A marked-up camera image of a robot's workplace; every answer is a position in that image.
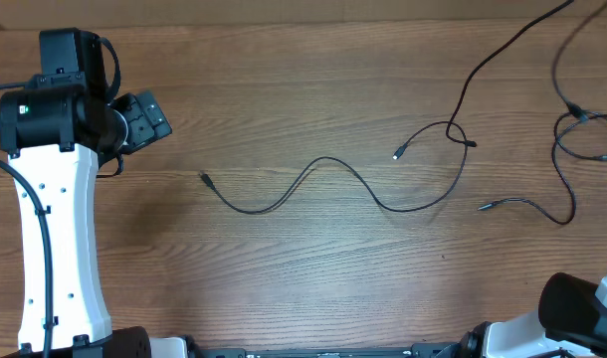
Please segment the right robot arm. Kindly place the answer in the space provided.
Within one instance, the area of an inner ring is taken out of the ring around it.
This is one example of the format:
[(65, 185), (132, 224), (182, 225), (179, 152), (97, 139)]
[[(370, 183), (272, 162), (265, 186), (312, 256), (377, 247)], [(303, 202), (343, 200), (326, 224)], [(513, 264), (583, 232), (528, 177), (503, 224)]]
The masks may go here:
[(607, 357), (607, 275), (595, 283), (559, 272), (537, 309), (477, 326), (441, 357)]

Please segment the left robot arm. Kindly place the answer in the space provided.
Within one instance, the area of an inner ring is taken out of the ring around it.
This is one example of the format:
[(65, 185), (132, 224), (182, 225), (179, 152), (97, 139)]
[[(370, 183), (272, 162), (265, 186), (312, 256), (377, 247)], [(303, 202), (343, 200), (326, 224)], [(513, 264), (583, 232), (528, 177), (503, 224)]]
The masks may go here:
[(41, 71), (1, 87), (0, 167), (21, 215), (24, 308), (21, 357), (192, 357), (187, 336), (116, 329), (99, 274), (95, 188), (101, 167), (169, 135), (148, 92), (120, 94), (107, 73), (106, 38), (77, 28), (39, 36)]

